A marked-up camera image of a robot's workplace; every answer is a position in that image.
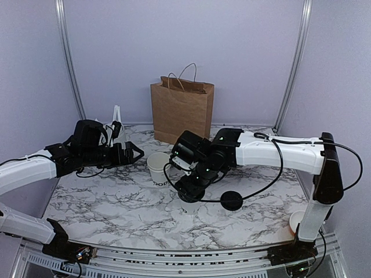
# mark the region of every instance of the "black round lid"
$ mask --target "black round lid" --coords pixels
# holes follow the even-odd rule
[[[235,211],[242,207],[243,200],[240,193],[235,191],[227,191],[220,197],[221,205],[226,210]]]

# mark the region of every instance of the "white wall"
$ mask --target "white wall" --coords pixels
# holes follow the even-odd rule
[[[54,1],[0,1],[0,162],[63,142],[78,115]],[[0,202],[40,217],[56,180],[24,186]],[[9,277],[18,239],[0,235],[0,277]]]
[[[214,123],[272,126],[290,74],[303,1],[65,0],[88,118],[151,123],[150,84],[198,65],[216,85]],[[193,78],[192,69],[184,75]]]
[[[371,264],[371,1],[314,1],[304,57],[281,135],[312,137],[329,131],[362,157],[362,181],[335,205],[330,227],[350,277],[369,277]],[[357,160],[339,151],[344,186]],[[303,175],[311,186],[311,177]]]

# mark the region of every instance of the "white marble pattern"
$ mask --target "white marble pattern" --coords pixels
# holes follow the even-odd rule
[[[272,133],[263,127],[242,127]],[[213,126],[212,136],[222,128]],[[169,152],[169,144],[154,140],[152,126],[126,127],[128,140],[153,152]],[[93,174],[86,169],[83,174]],[[246,196],[266,186],[278,170],[271,167],[238,167],[210,186],[205,198],[218,199],[225,191]],[[181,172],[171,170],[176,181]],[[134,165],[106,170],[93,178],[67,175],[60,182],[44,218],[58,220],[71,240],[103,246],[156,250],[200,250],[250,247],[292,240],[290,214],[305,210],[307,201],[291,170],[265,192],[244,201],[238,211],[217,203],[204,203],[198,214],[187,215],[168,186],[155,186],[140,159]]]

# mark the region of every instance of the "paper bag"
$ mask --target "paper bag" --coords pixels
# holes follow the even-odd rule
[[[161,77],[151,84],[155,139],[174,144],[185,130],[209,138],[214,85]]]

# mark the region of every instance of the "white bowl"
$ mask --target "white bowl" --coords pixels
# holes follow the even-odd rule
[[[295,211],[291,216],[290,216],[290,228],[291,231],[295,234],[296,233],[296,228],[298,224],[303,220],[304,218],[305,211],[304,210],[298,210]]]

